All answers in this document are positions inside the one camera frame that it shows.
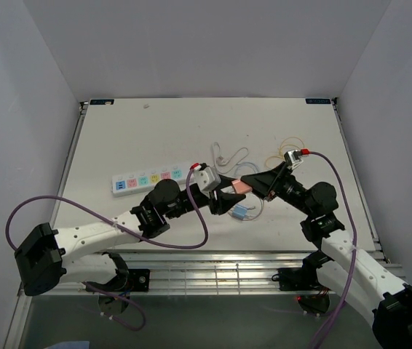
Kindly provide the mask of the white colourful power strip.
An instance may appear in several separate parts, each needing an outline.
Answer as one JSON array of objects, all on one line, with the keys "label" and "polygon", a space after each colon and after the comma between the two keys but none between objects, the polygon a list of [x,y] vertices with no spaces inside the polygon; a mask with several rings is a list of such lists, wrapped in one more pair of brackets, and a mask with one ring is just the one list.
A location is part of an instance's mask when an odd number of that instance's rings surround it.
[{"label": "white colourful power strip", "polygon": [[112,194],[114,197],[121,197],[145,193],[152,190],[161,180],[174,180],[179,185],[184,184],[189,168],[190,165],[188,163],[179,163],[116,174],[112,177]]}]

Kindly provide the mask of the pink charger plug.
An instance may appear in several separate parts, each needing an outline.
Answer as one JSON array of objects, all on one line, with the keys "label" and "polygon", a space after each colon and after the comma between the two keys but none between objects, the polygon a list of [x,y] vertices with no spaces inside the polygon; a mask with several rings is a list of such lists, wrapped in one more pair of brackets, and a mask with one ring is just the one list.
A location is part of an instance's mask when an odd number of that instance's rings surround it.
[{"label": "pink charger plug", "polygon": [[247,194],[253,191],[253,189],[249,185],[241,180],[234,180],[231,183],[231,186],[233,187],[236,194]]}]

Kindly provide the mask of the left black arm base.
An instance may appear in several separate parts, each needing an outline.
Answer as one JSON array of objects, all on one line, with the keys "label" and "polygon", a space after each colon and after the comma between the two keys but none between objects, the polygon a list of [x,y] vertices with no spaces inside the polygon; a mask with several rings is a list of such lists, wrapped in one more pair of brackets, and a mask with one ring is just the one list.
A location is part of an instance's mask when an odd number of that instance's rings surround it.
[{"label": "left black arm base", "polygon": [[105,283],[99,283],[103,291],[107,292],[147,292],[149,290],[150,270],[129,268],[123,258],[117,253],[104,252],[114,269],[111,278]]}]

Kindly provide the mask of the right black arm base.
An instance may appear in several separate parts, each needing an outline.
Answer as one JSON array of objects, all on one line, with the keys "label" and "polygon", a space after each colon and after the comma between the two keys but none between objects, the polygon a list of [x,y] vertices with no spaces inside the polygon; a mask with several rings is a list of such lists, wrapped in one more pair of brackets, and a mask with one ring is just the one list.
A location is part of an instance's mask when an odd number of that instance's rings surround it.
[{"label": "right black arm base", "polygon": [[317,270],[331,261],[321,251],[312,252],[302,260],[301,267],[278,268],[271,280],[279,284],[280,291],[320,291],[323,286],[318,281]]}]

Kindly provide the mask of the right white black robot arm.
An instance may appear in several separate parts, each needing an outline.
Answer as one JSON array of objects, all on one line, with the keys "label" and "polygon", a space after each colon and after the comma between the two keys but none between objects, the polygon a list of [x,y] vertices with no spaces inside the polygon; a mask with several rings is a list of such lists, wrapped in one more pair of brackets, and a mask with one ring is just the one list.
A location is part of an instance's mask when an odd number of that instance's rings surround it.
[{"label": "right white black robot arm", "polygon": [[303,283],[339,294],[371,326],[383,348],[412,348],[412,285],[392,274],[355,244],[355,232],[336,218],[336,189],[318,182],[306,189],[286,164],[242,177],[253,194],[280,198],[306,215],[301,229],[321,258],[301,272]]}]

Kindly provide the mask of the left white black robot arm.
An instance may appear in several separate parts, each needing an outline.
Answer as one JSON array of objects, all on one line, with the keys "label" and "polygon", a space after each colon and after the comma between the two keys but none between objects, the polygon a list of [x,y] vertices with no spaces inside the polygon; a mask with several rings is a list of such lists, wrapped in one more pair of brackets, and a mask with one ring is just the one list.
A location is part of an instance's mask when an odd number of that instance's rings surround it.
[{"label": "left white black robot arm", "polygon": [[124,291],[130,272],[123,259],[107,250],[123,244],[157,245],[157,236],[169,230],[168,221],[208,207],[211,214],[226,214],[245,199],[247,190],[228,177],[214,183],[199,172],[198,179],[181,189],[173,179],[160,180],[130,211],[106,218],[72,200],[67,204],[97,218],[97,222],[70,228],[37,225],[19,246],[14,258],[23,291],[37,296],[58,284],[85,283],[105,292]]}]

